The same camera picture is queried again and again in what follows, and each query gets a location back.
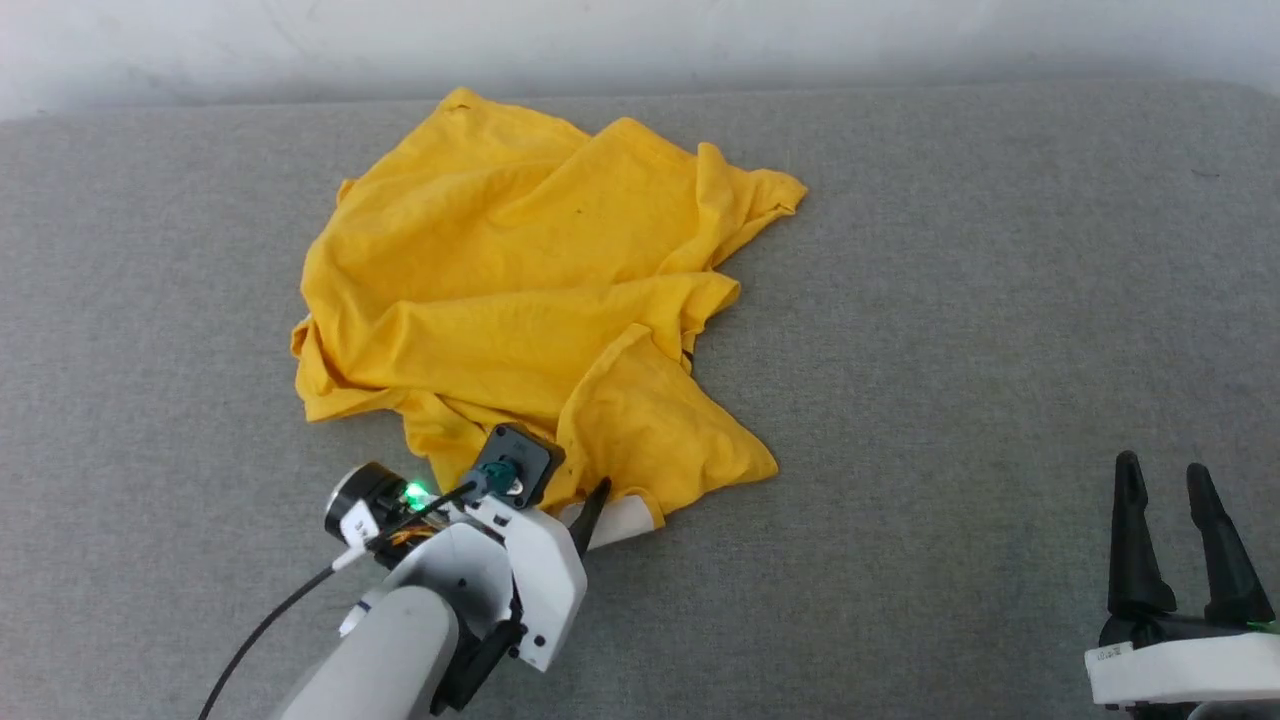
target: white background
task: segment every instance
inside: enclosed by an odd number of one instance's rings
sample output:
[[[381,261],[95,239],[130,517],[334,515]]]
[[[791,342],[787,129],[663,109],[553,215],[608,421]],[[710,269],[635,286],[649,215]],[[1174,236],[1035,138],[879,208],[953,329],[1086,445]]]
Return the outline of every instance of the white background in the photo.
[[[0,117],[1064,76],[1280,91],[1280,0],[0,0]]]

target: gray fabric surface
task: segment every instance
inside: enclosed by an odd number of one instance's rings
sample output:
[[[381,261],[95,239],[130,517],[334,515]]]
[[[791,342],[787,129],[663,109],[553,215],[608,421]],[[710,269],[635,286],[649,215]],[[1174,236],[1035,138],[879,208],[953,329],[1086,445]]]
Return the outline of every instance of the gray fabric surface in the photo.
[[[547,676],[475,717],[1084,717],[1112,461],[1144,460],[1184,609],[1206,462],[1280,592],[1280,104],[1088,83],[547,100],[800,177],[726,266],[703,387],[776,479],[593,553]],[[343,176],[430,104],[0,126],[0,717],[192,717],[340,548],[326,495],[397,418],[308,427],[288,334]],[[289,612],[219,717],[334,642],[364,565]]]

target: yellow cloth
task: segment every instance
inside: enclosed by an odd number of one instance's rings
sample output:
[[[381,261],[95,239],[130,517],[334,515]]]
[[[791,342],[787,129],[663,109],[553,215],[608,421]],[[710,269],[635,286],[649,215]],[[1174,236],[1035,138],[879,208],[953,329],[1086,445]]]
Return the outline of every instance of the yellow cloth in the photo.
[[[712,272],[805,187],[623,118],[594,137],[468,90],[364,177],[307,252],[293,331],[307,420],[389,409],[456,486],[489,428],[566,450],[543,507],[603,477],[663,516],[777,473],[689,375],[739,283]]]

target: white label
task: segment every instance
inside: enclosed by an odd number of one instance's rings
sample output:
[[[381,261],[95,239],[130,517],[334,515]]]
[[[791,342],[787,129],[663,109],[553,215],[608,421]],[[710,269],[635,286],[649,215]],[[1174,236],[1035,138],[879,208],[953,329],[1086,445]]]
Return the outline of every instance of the white label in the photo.
[[[347,541],[348,546],[364,547],[366,542],[378,534],[378,520],[374,520],[374,514],[369,511],[369,505],[361,500],[342,516],[342,520],[338,521],[338,528],[342,529],[342,539]]]
[[[1124,655],[1126,652],[1133,652],[1132,642],[1108,644],[1091,650],[1089,652],[1084,653],[1084,669],[1091,670],[1098,662],[1102,662],[1103,660],[1111,660],[1112,657],[1117,655]]]

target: green light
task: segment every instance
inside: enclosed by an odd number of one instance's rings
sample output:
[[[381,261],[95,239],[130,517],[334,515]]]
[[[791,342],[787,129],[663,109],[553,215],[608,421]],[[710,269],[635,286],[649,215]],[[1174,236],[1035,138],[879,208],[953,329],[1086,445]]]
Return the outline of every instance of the green light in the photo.
[[[404,486],[404,505],[408,506],[413,512],[421,511],[426,507],[426,503],[431,502],[431,493],[428,492],[426,486],[413,480]]]

